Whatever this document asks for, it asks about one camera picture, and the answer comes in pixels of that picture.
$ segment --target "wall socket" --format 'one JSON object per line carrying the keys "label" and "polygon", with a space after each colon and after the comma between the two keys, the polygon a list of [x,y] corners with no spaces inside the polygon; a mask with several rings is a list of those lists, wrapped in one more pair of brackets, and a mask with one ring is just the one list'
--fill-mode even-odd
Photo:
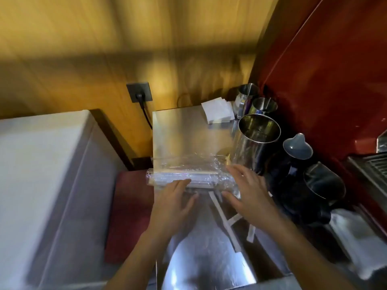
{"label": "wall socket", "polygon": [[138,103],[136,98],[136,94],[138,93],[143,93],[145,95],[146,102],[152,101],[151,89],[148,82],[127,83],[126,88],[128,89],[132,103]]}

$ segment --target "black power cord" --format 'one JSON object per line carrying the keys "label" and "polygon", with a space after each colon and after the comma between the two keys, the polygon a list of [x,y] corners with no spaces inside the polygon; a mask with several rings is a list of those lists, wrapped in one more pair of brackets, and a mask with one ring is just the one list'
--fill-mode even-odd
{"label": "black power cord", "polygon": [[145,112],[145,105],[144,105],[144,102],[145,102],[145,95],[144,95],[143,93],[137,93],[137,94],[136,94],[136,98],[137,98],[137,100],[138,100],[138,103],[140,104],[141,109],[143,110],[145,119],[146,119],[146,121],[148,122],[149,127],[153,130],[152,124],[151,124],[151,122],[149,121],[148,116],[147,116],[147,114],[146,114],[146,112]]}

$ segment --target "stainless steel cup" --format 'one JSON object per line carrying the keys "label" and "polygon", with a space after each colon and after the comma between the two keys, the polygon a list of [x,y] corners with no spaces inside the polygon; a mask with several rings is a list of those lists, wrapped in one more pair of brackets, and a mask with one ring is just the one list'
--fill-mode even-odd
{"label": "stainless steel cup", "polygon": [[246,115],[251,107],[253,98],[257,97],[259,88],[254,83],[242,84],[238,87],[238,95],[235,99],[235,113],[237,119]]}
{"label": "stainless steel cup", "polygon": [[249,110],[249,114],[263,114],[270,116],[270,113],[275,112],[278,105],[272,98],[255,98]]}
{"label": "stainless steel cup", "polygon": [[231,163],[260,172],[265,160],[265,151],[280,135],[281,128],[272,118],[261,114],[243,116],[239,120],[230,152]]}

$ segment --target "wooden wall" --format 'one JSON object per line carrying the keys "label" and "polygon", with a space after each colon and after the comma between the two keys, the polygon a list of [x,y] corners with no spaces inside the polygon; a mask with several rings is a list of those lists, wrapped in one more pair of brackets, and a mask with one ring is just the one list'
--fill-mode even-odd
{"label": "wooden wall", "polygon": [[149,113],[232,97],[276,3],[0,0],[0,117],[99,109],[130,158],[150,156],[125,84],[149,82]]}

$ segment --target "forearm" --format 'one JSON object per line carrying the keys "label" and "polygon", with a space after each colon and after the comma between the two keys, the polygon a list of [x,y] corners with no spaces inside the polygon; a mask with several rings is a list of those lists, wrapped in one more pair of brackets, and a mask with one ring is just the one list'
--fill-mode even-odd
{"label": "forearm", "polygon": [[303,289],[355,289],[288,220],[270,235],[282,249],[289,268]]}
{"label": "forearm", "polygon": [[167,240],[145,231],[105,290],[145,290],[156,259],[167,246]]}

